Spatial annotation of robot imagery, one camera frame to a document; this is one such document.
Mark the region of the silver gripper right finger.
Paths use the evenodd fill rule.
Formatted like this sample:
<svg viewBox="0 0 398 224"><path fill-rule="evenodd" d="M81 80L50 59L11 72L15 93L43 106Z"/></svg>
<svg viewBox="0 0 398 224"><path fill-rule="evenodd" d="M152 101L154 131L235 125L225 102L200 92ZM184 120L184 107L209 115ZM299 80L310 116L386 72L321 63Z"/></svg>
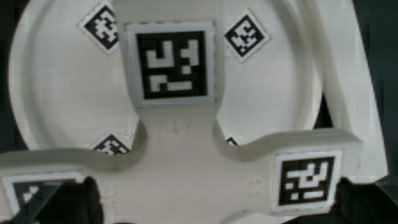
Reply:
<svg viewBox="0 0 398 224"><path fill-rule="evenodd" d="M384 177L372 184L344 178L331 211L283 224L398 224L398 177Z"/></svg>

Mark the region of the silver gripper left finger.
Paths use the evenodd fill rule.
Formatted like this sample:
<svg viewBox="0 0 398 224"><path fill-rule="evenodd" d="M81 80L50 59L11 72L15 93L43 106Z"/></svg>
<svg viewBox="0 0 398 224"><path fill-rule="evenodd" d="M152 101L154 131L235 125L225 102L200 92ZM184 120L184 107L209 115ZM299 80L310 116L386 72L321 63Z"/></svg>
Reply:
<svg viewBox="0 0 398 224"><path fill-rule="evenodd" d="M63 182L40 188L8 224L106 224L98 183Z"/></svg>

